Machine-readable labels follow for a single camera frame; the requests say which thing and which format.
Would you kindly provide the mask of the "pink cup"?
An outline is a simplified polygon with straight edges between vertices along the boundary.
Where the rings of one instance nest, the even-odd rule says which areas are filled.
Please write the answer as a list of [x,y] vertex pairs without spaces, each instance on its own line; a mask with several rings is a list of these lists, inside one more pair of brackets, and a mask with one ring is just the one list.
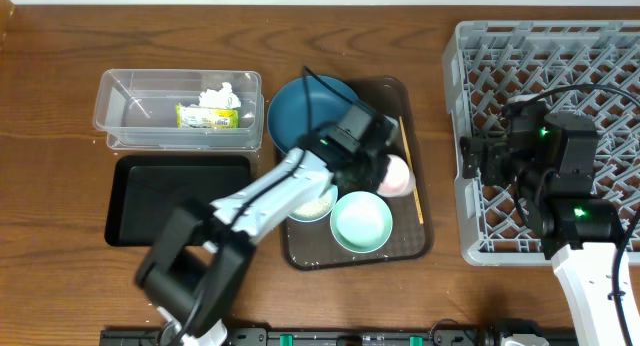
[[387,198],[403,197],[414,191],[416,180],[407,162],[397,155],[388,155],[389,163],[377,193]]

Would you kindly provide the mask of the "dark blue plate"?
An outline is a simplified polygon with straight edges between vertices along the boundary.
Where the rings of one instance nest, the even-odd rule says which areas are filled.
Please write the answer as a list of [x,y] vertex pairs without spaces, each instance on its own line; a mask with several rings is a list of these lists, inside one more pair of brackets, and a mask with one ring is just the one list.
[[[347,101],[313,77],[307,76],[312,129],[326,122],[339,122],[351,108],[351,101],[358,99],[357,94],[344,82],[329,76],[321,76],[321,79],[345,96]],[[267,126],[276,148],[282,154],[287,154],[295,146],[298,138],[308,132],[307,114],[306,93],[301,78],[286,84],[272,99],[267,115]]]

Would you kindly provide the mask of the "light blue rice bowl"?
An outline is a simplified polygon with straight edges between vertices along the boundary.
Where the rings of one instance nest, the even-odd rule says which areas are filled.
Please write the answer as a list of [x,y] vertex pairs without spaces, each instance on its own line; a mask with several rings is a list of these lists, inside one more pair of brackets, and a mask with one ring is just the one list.
[[331,213],[338,200],[338,188],[329,187],[320,198],[305,203],[294,210],[289,217],[298,222],[315,222]]

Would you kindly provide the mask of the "mint green bowl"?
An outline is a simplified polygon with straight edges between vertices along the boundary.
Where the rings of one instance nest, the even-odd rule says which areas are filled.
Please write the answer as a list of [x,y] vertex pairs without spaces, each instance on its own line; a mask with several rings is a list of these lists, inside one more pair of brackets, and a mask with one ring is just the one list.
[[393,216],[381,197],[356,191],[337,201],[330,214],[330,229],[341,247],[367,254],[387,243],[393,231]]

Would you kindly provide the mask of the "white tissue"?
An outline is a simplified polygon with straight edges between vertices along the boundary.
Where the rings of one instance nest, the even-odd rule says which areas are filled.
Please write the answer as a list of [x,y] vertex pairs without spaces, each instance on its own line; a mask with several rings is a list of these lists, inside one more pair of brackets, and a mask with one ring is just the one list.
[[223,82],[219,90],[207,89],[200,93],[199,106],[201,108],[232,110],[241,107],[239,97],[233,92],[229,82]]

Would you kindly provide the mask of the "yellow snack wrapper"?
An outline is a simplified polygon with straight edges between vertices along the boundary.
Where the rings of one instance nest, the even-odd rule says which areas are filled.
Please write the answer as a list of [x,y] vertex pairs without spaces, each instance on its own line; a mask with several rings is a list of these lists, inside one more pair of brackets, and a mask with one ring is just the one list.
[[175,111],[178,128],[235,129],[239,126],[235,110],[177,104]]

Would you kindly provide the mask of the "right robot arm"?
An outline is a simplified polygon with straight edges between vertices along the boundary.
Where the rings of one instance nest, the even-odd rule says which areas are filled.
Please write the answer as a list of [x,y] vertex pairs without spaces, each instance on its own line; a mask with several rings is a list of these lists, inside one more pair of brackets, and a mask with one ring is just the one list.
[[553,113],[542,101],[506,106],[501,138],[463,136],[462,176],[511,186],[522,224],[541,241],[582,345],[636,345],[639,310],[614,204],[591,193],[599,135],[587,116]]

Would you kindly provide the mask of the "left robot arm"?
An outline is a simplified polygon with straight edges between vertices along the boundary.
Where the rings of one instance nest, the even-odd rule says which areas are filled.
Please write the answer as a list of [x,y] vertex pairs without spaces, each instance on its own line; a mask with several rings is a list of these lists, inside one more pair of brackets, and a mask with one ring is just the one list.
[[310,126],[274,169],[208,204],[177,206],[134,280],[167,320],[160,345],[220,345],[257,244],[331,186],[376,191],[387,174],[397,119],[357,101],[338,121]]

